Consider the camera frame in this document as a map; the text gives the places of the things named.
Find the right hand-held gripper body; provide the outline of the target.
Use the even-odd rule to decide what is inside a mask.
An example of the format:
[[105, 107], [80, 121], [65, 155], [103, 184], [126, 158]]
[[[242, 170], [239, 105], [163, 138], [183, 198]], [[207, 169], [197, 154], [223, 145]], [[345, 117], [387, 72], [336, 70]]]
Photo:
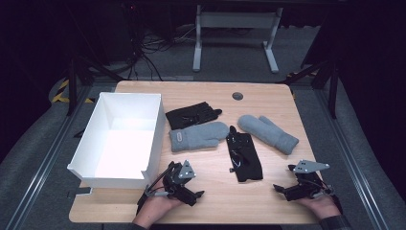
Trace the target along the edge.
[[293, 173], [298, 184], [290, 188], [285, 188], [284, 196], [287, 201], [301, 198], [311, 198], [313, 194], [319, 192], [334, 192], [333, 187], [327, 185], [319, 176], [318, 172], [327, 170], [330, 165], [308, 160], [300, 160]]

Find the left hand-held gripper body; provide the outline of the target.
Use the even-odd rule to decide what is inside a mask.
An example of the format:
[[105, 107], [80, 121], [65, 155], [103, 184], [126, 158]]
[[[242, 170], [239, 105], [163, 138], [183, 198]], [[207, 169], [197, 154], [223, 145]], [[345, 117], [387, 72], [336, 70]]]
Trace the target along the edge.
[[168, 197], [183, 200], [185, 192], [191, 192], [186, 188], [186, 184], [195, 178], [195, 172], [188, 160], [183, 163], [171, 162], [164, 172], [163, 184], [169, 193]]

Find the plain grey mitten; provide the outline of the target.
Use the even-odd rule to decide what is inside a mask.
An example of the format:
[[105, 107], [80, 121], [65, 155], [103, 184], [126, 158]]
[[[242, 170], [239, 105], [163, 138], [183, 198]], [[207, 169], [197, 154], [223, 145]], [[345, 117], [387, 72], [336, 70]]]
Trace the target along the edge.
[[242, 115], [237, 124], [245, 132], [286, 155], [291, 154], [299, 143], [298, 138], [286, 133], [265, 116]]

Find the black glove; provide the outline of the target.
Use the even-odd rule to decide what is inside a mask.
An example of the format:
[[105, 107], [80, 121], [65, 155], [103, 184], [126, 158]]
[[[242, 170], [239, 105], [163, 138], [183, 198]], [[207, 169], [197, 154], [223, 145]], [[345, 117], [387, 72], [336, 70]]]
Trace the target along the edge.
[[262, 180], [262, 166], [251, 135], [240, 133], [234, 126], [230, 126], [226, 143], [233, 165], [230, 172], [237, 175], [237, 181]]
[[203, 102], [169, 111], [166, 117], [170, 128], [175, 130], [208, 123], [216, 120], [221, 113], [221, 109], [213, 109]]

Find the grey mitten with label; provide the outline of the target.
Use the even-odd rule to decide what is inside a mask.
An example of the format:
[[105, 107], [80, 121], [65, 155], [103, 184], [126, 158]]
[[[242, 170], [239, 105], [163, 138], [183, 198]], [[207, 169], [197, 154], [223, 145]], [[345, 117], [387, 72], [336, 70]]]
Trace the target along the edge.
[[216, 148], [228, 134], [229, 128], [222, 122], [212, 122], [171, 130], [169, 132], [171, 151], [180, 152], [184, 150]]

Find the white box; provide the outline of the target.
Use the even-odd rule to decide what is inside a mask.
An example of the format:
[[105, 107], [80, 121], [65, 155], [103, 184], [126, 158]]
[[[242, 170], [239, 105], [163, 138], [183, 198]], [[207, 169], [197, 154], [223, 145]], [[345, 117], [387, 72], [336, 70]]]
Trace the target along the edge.
[[91, 188], [143, 189], [158, 174], [165, 124], [161, 95], [102, 92], [67, 169]]

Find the person's right hand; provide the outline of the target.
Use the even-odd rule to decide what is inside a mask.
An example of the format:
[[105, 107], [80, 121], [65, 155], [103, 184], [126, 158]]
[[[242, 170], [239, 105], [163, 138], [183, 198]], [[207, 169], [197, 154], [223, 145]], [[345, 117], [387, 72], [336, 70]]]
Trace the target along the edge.
[[322, 195], [316, 198], [301, 198], [297, 202], [312, 211], [318, 219], [327, 219], [341, 215], [341, 212], [329, 195]]

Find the person's left hand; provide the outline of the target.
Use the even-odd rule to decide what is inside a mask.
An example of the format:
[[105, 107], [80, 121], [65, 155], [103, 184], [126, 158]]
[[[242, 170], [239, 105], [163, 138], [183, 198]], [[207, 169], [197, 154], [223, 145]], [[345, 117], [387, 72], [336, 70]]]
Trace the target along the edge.
[[171, 199], [166, 196], [150, 196], [146, 199], [141, 210], [132, 220], [132, 223], [149, 230], [156, 221], [181, 205], [182, 202], [178, 199]]

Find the black tripod stand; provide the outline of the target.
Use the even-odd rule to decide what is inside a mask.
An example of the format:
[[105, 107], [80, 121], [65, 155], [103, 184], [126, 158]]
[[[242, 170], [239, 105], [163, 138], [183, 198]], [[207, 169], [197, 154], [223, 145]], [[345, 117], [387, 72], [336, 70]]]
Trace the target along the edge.
[[109, 77], [115, 82], [122, 81], [123, 78], [118, 74], [108, 70], [97, 62], [87, 57], [73, 57], [68, 68], [68, 86], [69, 86], [69, 109], [68, 116], [71, 116], [79, 103], [77, 80], [85, 86], [90, 86], [94, 82], [94, 74], [89, 68], [96, 69], [103, 75]]
[[313, 89], [322, 89], [329, 82], [327, 109], [332, 119], [336, 118], [336, 99], [338, 90], [338, 65], [335, 61], [322, 61], [313, 64], [298, 73], [291, 73], [285, 80], [280, 81], [280, 84], [290, 85], [313, 72], [316, 73], [311, 87]]

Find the dark curtain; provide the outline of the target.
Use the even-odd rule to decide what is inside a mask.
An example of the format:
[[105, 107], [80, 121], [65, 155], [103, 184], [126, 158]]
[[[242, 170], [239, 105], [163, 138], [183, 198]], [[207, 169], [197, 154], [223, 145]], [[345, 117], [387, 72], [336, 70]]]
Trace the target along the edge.
[[51, 106], [67, 61], [43, 0], [0, 0], [0, 162]]
[[384, 172], [406, 200], [406, 0], [348, 0], [321, 28]]

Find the yellow black hazard tape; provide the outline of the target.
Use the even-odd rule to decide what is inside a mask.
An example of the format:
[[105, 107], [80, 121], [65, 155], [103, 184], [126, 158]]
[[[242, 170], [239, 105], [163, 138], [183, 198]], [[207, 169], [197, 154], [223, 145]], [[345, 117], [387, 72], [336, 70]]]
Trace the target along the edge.
[[65, 92], [65, 89], [68, 87], [68, 85], [69, 85], [68, 80], [62, 81], [56, 94], [51, 99], [52, 103], [69, 103], [70, 102], [70, 99], [68, 97], [63, 96], [63, 93]]

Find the aluminium floor rail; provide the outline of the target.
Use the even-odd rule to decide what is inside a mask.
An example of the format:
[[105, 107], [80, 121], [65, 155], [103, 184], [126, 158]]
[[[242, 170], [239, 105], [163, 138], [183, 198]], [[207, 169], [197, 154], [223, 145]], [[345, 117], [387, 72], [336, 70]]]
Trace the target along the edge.
[[38, 170], [34, 174], [29, 187], [25, 191], [21, 201], [15, 209], [11, 219], [9, 220], [5, 230], [20, 230], [25, 219], [30, 213], [39, 193], [46, 182], [52, 167], [54, 166], [60, 152], [61, 145], [66, 139], [67, 133], [75, 121], [82, 104], [91, 91], [90, 86], [83, 86], [78, 93], [70, 93], [70, 103], [67, 115], [53, 140], [52, 145], [44, 156]]
[[340, 153], [343, 157], [358, 196], [360, 197], [364, 208], [372, 222], [373, 229], [388, 230], [388, 224], [384, 219], [375, 198], [373, 197], [371, 186], [366, 176], [362, 173], [360, 167], [358, 166], [354, 156], [352, 155], [350, 145], [344, 135], [343, 130], [340, 127], [340, 124], [336, 119], [332, 117], [329, 112], [327, 105], [327, 96], [322, 90], [315, 90], [314, 94], [320, 107], [322, 108], [324, 115], [327, 117], [329, 126], [332, 129], [333, 135], [338, 142]]

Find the black table bracket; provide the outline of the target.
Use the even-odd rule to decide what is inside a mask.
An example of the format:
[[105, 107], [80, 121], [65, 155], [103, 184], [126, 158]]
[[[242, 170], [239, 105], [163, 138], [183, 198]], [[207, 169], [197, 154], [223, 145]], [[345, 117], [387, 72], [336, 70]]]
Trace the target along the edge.
[[83, 188], [76, 188], [75, 190], [70, 190], [67, 193], [68, 198], [75, 198], [76, 196], [86, 196], [92, 193], [92, 189], [90, 187], [83, 187]]

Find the white metal desk frame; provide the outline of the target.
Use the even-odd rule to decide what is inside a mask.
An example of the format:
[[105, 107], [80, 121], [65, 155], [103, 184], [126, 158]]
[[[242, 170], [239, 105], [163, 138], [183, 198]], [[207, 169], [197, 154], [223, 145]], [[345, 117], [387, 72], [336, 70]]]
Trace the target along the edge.
[[203, 28], [222, 29], [269, 29], [270, 35], [262, 42], [262, 48], [266, 55], [271, 72], [276, 74], [279, 67], [273, 54], [273, 43], [282, 19], [283, 8], [277, 8], [275, 12], [225, 12], [204, 11], [201, 5], [196, 6], [195, 17], [195, 46], [192, 62], [193, 72], [199, 72], [202, 58], [201, 30]]

